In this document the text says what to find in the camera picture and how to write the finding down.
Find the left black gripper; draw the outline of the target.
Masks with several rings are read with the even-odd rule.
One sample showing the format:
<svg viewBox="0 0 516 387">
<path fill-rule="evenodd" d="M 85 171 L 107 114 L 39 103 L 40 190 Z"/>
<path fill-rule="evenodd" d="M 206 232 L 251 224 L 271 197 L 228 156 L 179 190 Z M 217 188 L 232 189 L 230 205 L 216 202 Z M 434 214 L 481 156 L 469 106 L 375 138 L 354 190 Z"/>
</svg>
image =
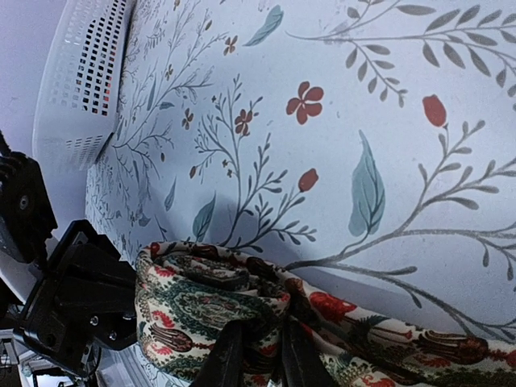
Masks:
<svg viewBox="0 0 516 387">
<path fill-rule="evenodd" d="M 136 273 L 85 219 L 70 224 L 24 306 L 14 337 L 77 377 L 91 377 L 102 350 L 136 341 Z"/>
</svg>

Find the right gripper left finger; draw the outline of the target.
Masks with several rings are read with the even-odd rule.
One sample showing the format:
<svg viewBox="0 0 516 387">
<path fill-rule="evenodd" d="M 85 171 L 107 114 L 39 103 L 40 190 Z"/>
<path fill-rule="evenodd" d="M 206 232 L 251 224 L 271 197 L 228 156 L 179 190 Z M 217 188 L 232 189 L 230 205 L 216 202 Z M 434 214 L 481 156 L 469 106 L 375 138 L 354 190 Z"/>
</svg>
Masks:
<svg viewBox="0 0 516 387">
<path fill-rule="evenodd" d="M 243 324 L 229 322 L 193 381 L 195 387 L 238 387 L 243 380 Z"/>
</svg>

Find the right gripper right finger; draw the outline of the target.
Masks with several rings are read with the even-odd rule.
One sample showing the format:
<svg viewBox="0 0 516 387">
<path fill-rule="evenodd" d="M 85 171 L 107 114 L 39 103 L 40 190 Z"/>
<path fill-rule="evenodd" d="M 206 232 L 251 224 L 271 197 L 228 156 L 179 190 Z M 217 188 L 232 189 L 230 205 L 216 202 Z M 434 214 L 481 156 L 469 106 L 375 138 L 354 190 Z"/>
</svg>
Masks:
<svg viewBox="0 0 516 387">
<path fill-rule="evenodd" d="M 324 367 L 312 338 L 297 321 L 288 320 L 282 330 L 282 383 L 293 387 L 330 387 L 334 379 Z"/>
</svg>

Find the cream floral paisley tie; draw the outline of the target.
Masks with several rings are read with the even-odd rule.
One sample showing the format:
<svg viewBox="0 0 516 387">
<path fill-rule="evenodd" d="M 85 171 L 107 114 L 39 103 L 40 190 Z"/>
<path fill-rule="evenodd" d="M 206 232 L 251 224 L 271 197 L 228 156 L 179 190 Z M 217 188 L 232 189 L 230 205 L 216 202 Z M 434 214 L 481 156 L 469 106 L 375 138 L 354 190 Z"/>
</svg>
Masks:
<svg viewBox="0 0 516 387">
<path fill-rule="evenodd" d="M 137 338 L 160 371 L 193 381 L 223 328 L 243 324 L 245 386 L 278 381 L 298 323 L 335 386 L 512 386 L 515 347 L 376 314 L 215 245 L 151 243 L 135 262 Z"/>
</svg>

